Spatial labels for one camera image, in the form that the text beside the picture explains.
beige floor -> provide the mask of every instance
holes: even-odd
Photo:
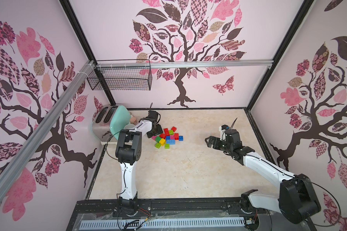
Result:
[[[218,127],[231,125],[240,133],[243,145],[263,156],[256,136],[242,109],[158,110],[162,128],[175,126],[184,141],[170,149],[154,147],[155,141],[143,137],[142,154],[136,166],[136,188],[139,198],[239,197],[256,188],[278,193],[276,187],[261,175],[242,166],[222,151],[208,148],[204,139],[219,137]],[[137,118],[148,115],[135,110]],[[115,145],[109,145],[114,157]],[[114,199],[121,192],[121,170],[116,160],[104,156],[90,199]]]

wire basket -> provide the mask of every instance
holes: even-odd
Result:
[[[142,63],[145,60],[139,59],[137,62]],[[152,86],[150,62],[145,66],[136,67],[125,67],[124,63],[120,63],[120,67],[118,64],[100,65],[97,66],[97,70],[102,74],[109,90],[150,90]],[[92,90],[103,90],[95,72],[88,76],[87,81]]]

butterfly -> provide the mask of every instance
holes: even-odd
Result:
[[[216,89],[216,90],[219,90],[219,93],[221,93],[222,95],[226,92],[226,89],[227,90],[234,90],[233,87],[234,87],[234,84],[232,84],[232,82],[234,82],[234,76],[231,76],[225,83],[225,85],[222,85],[222,84],[216,84],[216,85],[213,85],[213,87]]]

blue building block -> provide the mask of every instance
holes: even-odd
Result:
[[[174,145],[175,144],[175,140],[166,140],[166,143],[168,143],[169,145]]]

aluminum rail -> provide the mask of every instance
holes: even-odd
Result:
[[[271,66],[274,61],[270,59],[236,60],[236,61],[196,61],[196,62],[151,62],[153,69],[159,68],[192,68],[192,67],[236,67],[236,66]],[[146,62],[108,63],[98,64],[97,68],[106,67],[149,67]]]
[[[22,173],[24,167],[28,164],[38,146],[42,143],[45,136],[49,133],[56,120],[64,111],[67,104],[71,101],[82,82],[86,80],[88,75],[93,71],[93,61],[88,61],[74,80],[70,83],[67,90],[60,96],[59,100],[50,109],[49,113],[38,125],[37,129],[26,140],[19,152],[10,160],[9,165],[0,174],[0,202],[9,191],[10,187]]]

